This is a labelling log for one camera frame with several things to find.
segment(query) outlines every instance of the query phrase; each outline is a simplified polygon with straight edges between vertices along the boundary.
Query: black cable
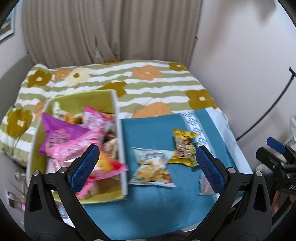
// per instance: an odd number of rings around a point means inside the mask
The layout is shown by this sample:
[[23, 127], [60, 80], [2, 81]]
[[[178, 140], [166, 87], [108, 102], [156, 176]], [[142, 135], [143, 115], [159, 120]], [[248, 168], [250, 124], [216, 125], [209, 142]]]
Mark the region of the black cable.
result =
[[236, 138], [236, 141], [238, 141], [239, 139], [241, 139], [243, 136], [245, 136], [247, 133], [249, 133], [250, 130], [252, 130], [256, 125], [258, 125], [258, 123], [260, 121], [262, 121], [264, 119], [264, 117], [267, 116], [267, 114], [273, 109], [273, 107], [279, 102], [279, 100], [282, 98], [282, 96], [285, 94], [285, 92], [287, 91], [287, 89], [289, 88], [289, 86], [292, 83], [292, 80], [294, 79], [294, 77], [296, 76], [296, 73], [294, 72], [293, 69], [291, 69], [291, 67], [289, 68], [290, 72], [292, 73], [292, 76], [289, 80], [289, 82], [287, 83], [286, 87], [284, 88], [284, 90], [282, 91], [282, 93], [279, 95], [279, 97], [276, 99], [276, 101], [272, 104], [272, 106], [260, 117], [260, 119], [258, 121], [256, 121], [256, 123], [254, 125], [252, 125], [248, 130], [246, 130], [240, 137]]

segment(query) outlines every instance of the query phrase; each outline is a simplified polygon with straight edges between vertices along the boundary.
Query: curtain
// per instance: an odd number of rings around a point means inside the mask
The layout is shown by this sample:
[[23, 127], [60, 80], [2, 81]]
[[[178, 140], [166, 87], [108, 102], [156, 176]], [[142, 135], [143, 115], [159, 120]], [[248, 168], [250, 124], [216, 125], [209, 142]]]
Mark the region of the curtain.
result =
[[153, 59], [189, 66], [201, 0], [24, 0], [35, 64], [50, 68]]

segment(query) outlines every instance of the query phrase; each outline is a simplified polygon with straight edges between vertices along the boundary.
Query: gray headboard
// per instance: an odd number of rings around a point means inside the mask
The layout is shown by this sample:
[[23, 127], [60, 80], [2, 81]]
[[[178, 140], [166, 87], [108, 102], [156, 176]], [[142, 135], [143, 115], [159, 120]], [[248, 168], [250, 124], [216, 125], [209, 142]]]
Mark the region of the gray headboard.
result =
[[15, 103], [20, 85], [33, 66], [34, 64], [27, 54], [0, 78], [0, 120]]

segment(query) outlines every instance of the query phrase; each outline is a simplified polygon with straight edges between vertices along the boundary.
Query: blue tablecloth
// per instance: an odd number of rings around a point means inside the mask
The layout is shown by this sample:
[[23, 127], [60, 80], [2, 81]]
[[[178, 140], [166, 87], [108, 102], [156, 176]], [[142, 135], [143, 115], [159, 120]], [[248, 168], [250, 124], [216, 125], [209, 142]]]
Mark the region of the blue tablecloth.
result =
[[[206, 110], [192, 112], [214, 154], [226, 167], [236, 165]], [[188, 130], [194, 123], [181, 114], [122, 120], [128, 180], [138, 168], [132, 147], [174, 150], [173, 129]], [[128, 186], [126, 200], [85, 205], [85, 210], [111, 239], [154, 237], [202, 221], [214, 205], [212, 196], [200, 196], [201, 170], [181, 164], [167, 168], [176, 188]]]

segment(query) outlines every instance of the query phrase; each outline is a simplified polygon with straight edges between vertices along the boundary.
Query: striped bedspread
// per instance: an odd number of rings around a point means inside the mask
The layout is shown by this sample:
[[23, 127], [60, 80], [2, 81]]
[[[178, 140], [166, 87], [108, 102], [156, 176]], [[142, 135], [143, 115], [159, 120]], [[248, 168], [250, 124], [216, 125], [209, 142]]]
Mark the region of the striped bedspread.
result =
[[114, 89], [120, 118], [144, 118], [217, 105], [181, 63], [119, 61], [48, 69], [37, 64], [0, 125], [0, 150], [26, 166], [45, 102], [52, 97]]

